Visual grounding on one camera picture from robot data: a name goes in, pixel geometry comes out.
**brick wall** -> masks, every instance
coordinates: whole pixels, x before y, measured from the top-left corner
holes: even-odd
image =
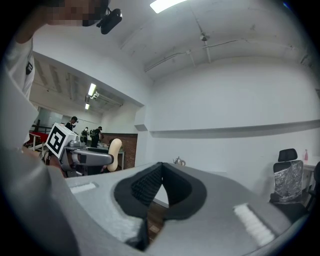
[[[124,169],[135,167],[138,134],[104,133],[103,135],[102,142],[108,145],[111,139],[121,140],[124,150]],[[121,164],[121,155],[118,157],[118,163]]]

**desk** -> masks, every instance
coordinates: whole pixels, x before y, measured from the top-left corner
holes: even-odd
[[[320,162],[320,156],[311,156],[308,161],[303,161],[304,169],[309,171],[309,177],[306,184],[306,191],[310,190],[310,186],[313,186],[313,172],[317,164]]]
[[[107,147],[103,147],[103,146],[100,146],[98,145],[97,146],[98,149],[101,149],[101,150],[105,150],[105,151],[109,151],[109,149]],[[124,170],[125,169],[125,152],[123,150],[119,151],[119,155],[122,155],[122,166],[121,166],[121,170]]]

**fluorescent light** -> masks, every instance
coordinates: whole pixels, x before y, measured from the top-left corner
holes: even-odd
[[[96,86],[95,84],[93,84],[93,83],[90,85],[90,89],[89,89],[89,93],[88,93],[89,96],[94,95],[94,92],[95,92],[96,87],[97,87],[97,86]]]
[[[172,6],[180,4],[187,0],[156,0],[150,4],[151,8],[158,14]]]

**black office chair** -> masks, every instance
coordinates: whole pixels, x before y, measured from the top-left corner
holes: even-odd
[[[300,203],[304,162],[296,160],[297,158],[297,151],[293,148],[279,152],[278,162],[273,166],[275,189],[270,195],[270,203],[282,211],[292,223],[308,214],[307,209]]]
[[[314,190],[309,191],[309,194],[311,195],[311,198],[308,202],[308,205],[306,206],[307,209],[310,208],[312,205],[313,201],[320,196],[320,162],[316,165],[314,169],[314,174],[313,174],[314,180],[315,180],[315,187]]]

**white shirt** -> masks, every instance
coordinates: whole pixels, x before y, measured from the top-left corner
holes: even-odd
[[[35,78],[35,60],[32,56],[33,52],[33,39],[25,43],[17,43],[15,40],[11,42],[8,50],[3,57],[3,64],[18,87],[23,92],[24,96],[29,100],[31,86]],[[26,74],[28,63],[32,65],[33,69],[29,75]],[[30,137],[27,134],[24,143],[29,141]]]

